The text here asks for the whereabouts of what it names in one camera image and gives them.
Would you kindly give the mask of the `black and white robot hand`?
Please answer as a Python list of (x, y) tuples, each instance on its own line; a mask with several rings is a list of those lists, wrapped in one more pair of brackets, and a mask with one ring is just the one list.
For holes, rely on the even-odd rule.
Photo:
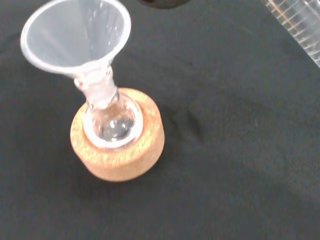
[(168, 8), (168, 7), (176, 7), (183, 4), (190, 2), (190, 0), (140, 0), (141, 3), (161, 7), (161, 8)]

